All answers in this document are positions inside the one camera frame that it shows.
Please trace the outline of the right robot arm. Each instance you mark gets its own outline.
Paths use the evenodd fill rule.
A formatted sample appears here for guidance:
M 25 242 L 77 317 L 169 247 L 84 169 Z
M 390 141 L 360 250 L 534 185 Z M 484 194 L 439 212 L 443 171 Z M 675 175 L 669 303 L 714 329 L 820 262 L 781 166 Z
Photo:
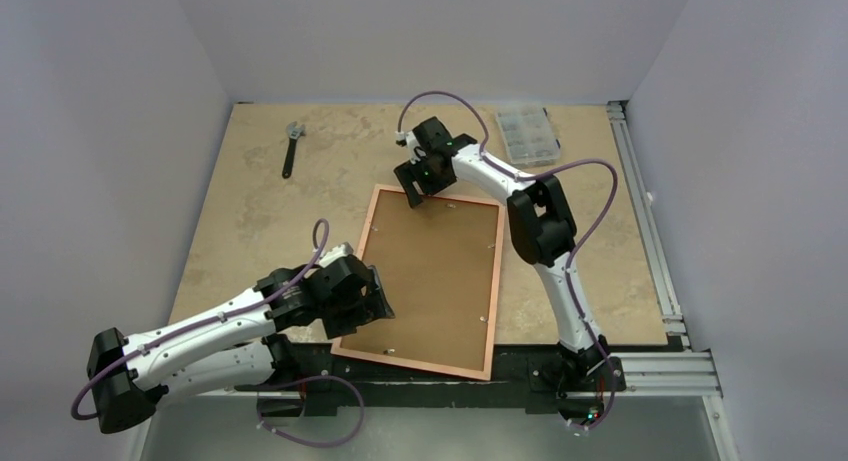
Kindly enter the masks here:
M 558 177 L 514 168 L 474 138 L 451 135 L 436 117 L 410 131 L 397 129 L 395 142 L 408 153 L 394 173 L 410 207 L 465 181 L 506 208 L 512 246 L 538 274 L 552 308 L 562 358 L 559 385 L 584 388 L 603 373 L 605 386 L 617 391 L 620 375 L 579 280 L 576 254 L 585 241 L 577 236 Z

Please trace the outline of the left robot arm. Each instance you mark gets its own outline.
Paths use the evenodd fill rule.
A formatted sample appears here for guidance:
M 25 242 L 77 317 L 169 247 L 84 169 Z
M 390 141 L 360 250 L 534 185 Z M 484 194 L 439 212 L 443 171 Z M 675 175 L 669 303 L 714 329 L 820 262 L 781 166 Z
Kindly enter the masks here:
M 284 333 L 289 328 L 320 321 L 335 339 L 393 316 L 376 267 L 343 243 L 175 324 L 98 333 L 82 391 L 92 396 L 101 433 L 118 433 L 184 397 L 225 387 L 289 388 L 304 375 Z

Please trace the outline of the black adjustable wrench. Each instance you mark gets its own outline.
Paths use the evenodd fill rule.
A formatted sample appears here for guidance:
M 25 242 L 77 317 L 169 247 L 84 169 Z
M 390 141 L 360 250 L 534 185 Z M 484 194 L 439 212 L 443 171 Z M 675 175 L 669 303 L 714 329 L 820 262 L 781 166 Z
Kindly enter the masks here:
M 305 130 L 305 125 L 298 122 L 291 122 L 286 127 L 288 146 L 281 171 L 281 176 L 283 179 L 289 179 L 293 174 L 293 166 L 296 157 L 297 144 L 299 139 L 305 134 Z

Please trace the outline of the clear plastic screw box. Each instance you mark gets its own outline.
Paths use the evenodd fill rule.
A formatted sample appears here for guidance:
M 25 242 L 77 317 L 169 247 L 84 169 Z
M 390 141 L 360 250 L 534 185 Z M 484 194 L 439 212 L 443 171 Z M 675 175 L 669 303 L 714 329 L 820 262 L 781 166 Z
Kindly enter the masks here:
M 541 105 L 513 105 L 498 110 L 495 120 L 509 163 L 516 168 L 551 166 L 561 156 L 561 145 Z

